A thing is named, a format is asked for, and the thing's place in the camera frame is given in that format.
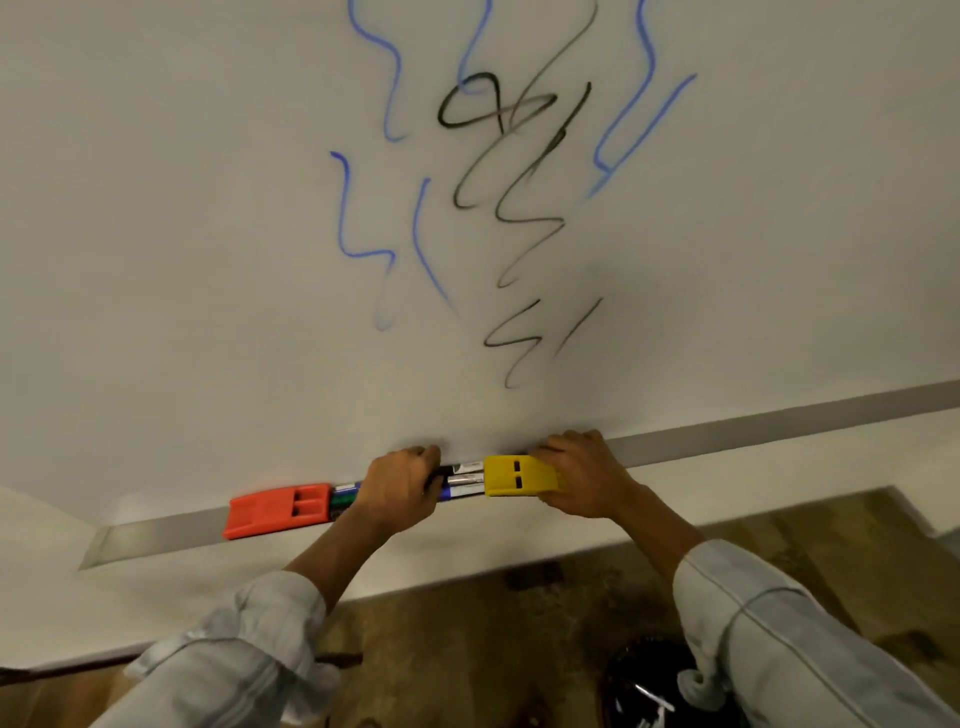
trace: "rolled-up sleeve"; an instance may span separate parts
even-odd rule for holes
[[[317,664],[326,607],[289,571],[239,589],[195,627],[151,646],[126,670],[140,678],[95,728],[241,728],[302,723],[324,710],[340,671]]]
[[[684,698],[716,710],[734,692],[753,725],[960,726],[906,667],[828,615],[798,582],[754,554],[708,541],[673,582],[696,670]]]

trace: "whiteboard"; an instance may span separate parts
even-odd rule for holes
[[[955,378],[958,24],[6,3],[0,484],[128,522]]]

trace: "floor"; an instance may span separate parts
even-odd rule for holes
[[[705,529],[804,583],[828,611],[960,710],[960,562],[887,491]],[[664,584],[632,545],[337,608],[324,652],[344,671],[327,728],[596,724],[594,684],[636,634],[679,634]],[[0,689],[5,728],[84,728],[129,688],[120,667]]]

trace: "blue marker scribble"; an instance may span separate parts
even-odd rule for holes
[[[487,21],[490,20],[490,13],[492,10],[493,0],[484,0],[483,17],[480,18],[480,22],[477,24],[476,30],[473,31],[473,37],[470,39],[467,50],[464,51],[464,56],[460,59],[460,65],[457,66],[457,86],[460,87],[461,93],[466,93],[471,96],[482,93],[482,91],[468,90],[465,80],[469,75],[467,73],[467,64],[470,60],[470,54],[473,53],[473,49],[476,47],[477,41],[480,39],[480,36],[483,35],[484,29],[487,27]]]
[[[430,268],[429,263],[426,262],[426,258],[423,257],[423,251],[420,249],[420,208],[423,205],[423,198],[426,196],[426,188],[430,186],[430,178],[424,177],[423,183],[420,185],[420,196],[417,198],[417,206],[414,208],[414,250],[417,251],[417,257],[420,259],[420,263],[423,265],[423,269],[426,271],[426,275],[430,277],[430,282],[433,283],[433,287],[437,289],[437,292],[444,297],[446,304],[456,312],[456,308],[453,303],[450,302],[450,297],[446,295],[446,291],[440,285],[440,282],[437,280],[437,277],[433,274],[433,270]]]
[[[400,52],[396,49],[396,46],[393,45],[386,38],[380,36],[375,36],[373,33],[365,30],[361,25],[360,21],[357,20],[356,14],[356,0],[347,0],[347,12],[350,16],[350,25],[353,26],[353,30],[356,31],[357,35],[362,37],[364,40],[368,40],[374,45],[378,45],[381,48],[386,48],[390,51],[391,55],[394,57],[394,82],[390,86],[390,94],[387,96],[387,107],[383,112],[383,136],[387,141],[392,141],[394,143],[400,141],[401,139],[406,138],[406,134],[401,134],[400,136],[393,136],[390,134],[388,129],[390,122],[390,107],[394,104],[394,95],[396,94],[396,87],[400,83],[400,71],[403,70],[403,61],[400,59]]]
[[[607,127],[607,130],[603,132],[603,136],[600,137],[600,141],[597,142],[596,148],[593,150],[593,165],[599,169],[603,175],[596,182],[596,184],[590,188],[590,192],[587,193],[588,199],[593,197],[597,192],[603,189],[604,185],[610,181],[610,177],[613,176],[613,173],[619,169],[620,165],[625,162],[631,154],[636,151],[636,148],[642,144],[647,136],[650,135],[656,126],[660,123],[660,120],[663,116],[670,110],[670,107],[673,106],[673,103],[677,100],[683,90],[690,85],[697,74],[691,74],[683,79],[680,84],[673,89],[663,106],[660,107],[660,110],[654,115],[653,120],[647,125],[647,128],[643,130],[643,133],[636,138],[636,141],[630,146],[630,148],[623,154],[620,159],[618,159],[613,164],[607,164],[603,159],[600,158],[600,155],[603,152],[603,147],[607,143],[607,140],[610,138],[610,135],[613,131],[619,126],[620,122],[623,121],[623,118],[630,113],[630,110],[636,105],[636,102],[640,100],[640,97],[647,90],[647,86],[650,85],[650,82],[654,78],[654,72],[657,70],[657,53],[654,50],[654,44],[650,41],[650,36],[647,34],[647,28],[643,22],[643,6],[646,5],[647,0],[639,0],[636,4],[636,32],[640,36],[640,43],[643,45],[643,51],[647,56],[647,75],[643,79],[643,84],[640,85],[639,91],[634,94],[634,97],[627,102],[627,106],[616,115],[616,118],[613,119],[613,123]]]
[[[383,289],[386,287],[387,277],[393,270],[394,263],[396,263],[396,252],[389,250],[378,250],[364,251],[363,253],[351,253],[349,250],[347,250],[347,246],[344,244],[344,218],[347,217],[347,196],[349,195],[350,191],[350,163],[347,161],[347,158],[339,152],[330,152],[330,156],[339,161],[344,167],[344,187],[343,192],[340,195],[340,214],[337,218],[337,245],[340,246],[340,252],[347,257],[352,258],[373,257],[374,255],[385,255],[387,257],[387,271],[383,276],[384,285],[380,289],[380,295],[377,297],[376,309],[373,313],[373,325],[376,326],[378,331],[386,331],[388,328],[390,328],[390,326],[393,325],[394,321],[391,319],[385,324],[381,321],[380,299],[383,298]]]

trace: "person's left hand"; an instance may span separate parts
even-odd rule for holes
[[[427,477],[440,465],[440,448],[407,448],[376,458],[349,510],[371,519],[386,538],[417,525],[437,507],[444,480]]]

